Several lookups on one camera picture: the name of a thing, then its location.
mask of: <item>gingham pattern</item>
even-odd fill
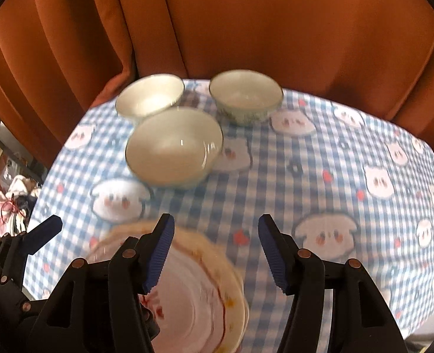
[[[207,84],[186,81],[181,105],[216,115]],[[275,352],[291,306],[291,298],[274,285],[258,240],[256,224],[264,213],[291,235],[309,214],[348,214],[358,225],[350,256],[362,261],[380,288],[390,290],[390,309],[400,328],[404,334],[413,332],[434,311],[434,206],[428,191],[428,185],[434,185],[434,153],[424,144],[423,154],[418,154],[409,133],[364,113],[365,126],[350,128],[334,117],[331,102],[308,94],[285,91],[282,108],[300,109],[317,133],[295,137],[275,133],[269,123],[237,127],[219,119],[225,137],[247,139],[251,168],[212,172],[194,189],[154,188],[141,216],[155,219],[169,212],[177,225],[198,230],[226,248],[230,261],[244,272],[251,306],[244,352]],[[72,259],[85,256],[90,240],[112,227],[92,212],[92,187],[114,177],[135,179],[124,159],[133,126],[117,116],[114,101],[89,110],[80,125],[95,126],[91,141],[60,152],[33,212],[31,227],[51,214],[64,224],[60,235],[28,259],[24,285],[35,298],[48,296]],[[408,155],[406,166],[393,163],[387,151],[385,143],[394,141]],[[395,187],[391,199],[369,195],[366,164],[389,170]],[[293,174],[294,166],[302,167],[302,177]],[[324,181],[324,171],[331,181]],[[425,218],[432,223],[433,239],[420,249],[415,232]],[[247,245],[234,243],[233,235],[240,230],[249,237]],[[327,292],[320,352],[328,342],[330,296]]]

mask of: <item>white bowl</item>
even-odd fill
[[[179,102],[185,84],[173,74],[154,74],[127,86],[116,100],[116,110],[135,123]]]
[[[127,143],[126,161],[151,186],[187,188],[211,171],[222,143],[222,130],[211,115],[171,108],[135,128]]]
[[[209,92],[230,121],[247,126],[264,121],[282,103],[276,81],[253,70],[228,70],[211,79]]]

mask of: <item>stack of plates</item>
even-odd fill
[[[89,263],[110,259],[128,236],[150,233],[156,222],[115,227],[89,254]],[[239,273],[204,236],[176,228],[160,280],[139,296],[160,327],[156,353],[234,353],[249,309]]]

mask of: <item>copper bolt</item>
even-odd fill
[[[81,268],[85,264],[85,260],[81,257],[72,261],[73,268]]]
[[[28,301],[26,301],[24,304],[22,304],[22,311],[23,312],[30,311],[30,303]]]
[[[350,267],[356,268],[356,269],[358,269],[358,268],[361,267],[361,263],[357,259],[349,259],[348,260],[348,264],[349,264]]]
[[[312,253],[305,248],[300,249],[299,251],[297,251],[297,254],[299,255],[299,257],[303,258],[303,259],[308,259],[310,256],[312,256]]]
[[[135,250],[134,249],[126,249],[124,252],[122,252],[122,256],[126,259],[130,259],[135,256]]]

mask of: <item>table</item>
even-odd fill
[[[208,81],[181,105],[212,115]],[[321,258],[363,262],[407,335],[434,311],[434,153],[406,131],[357,110],[285,90],[271,121],[219,118],[221,160],[193,189],[151,188],[124,159],[133,125],[114,101],[91,109],[47,176],[29,229],[56,214],[63,231],[27,262],[24,285],[48,297],[68,264],[115,224],[171,213],[204,233],[244,275],[251,307],[244,352],[275,351],[291,299],[275,286],[258,239],[261,214]],[[111,207],[102,205],[107,198]],[[329,337],[327,291],[319,351]]]

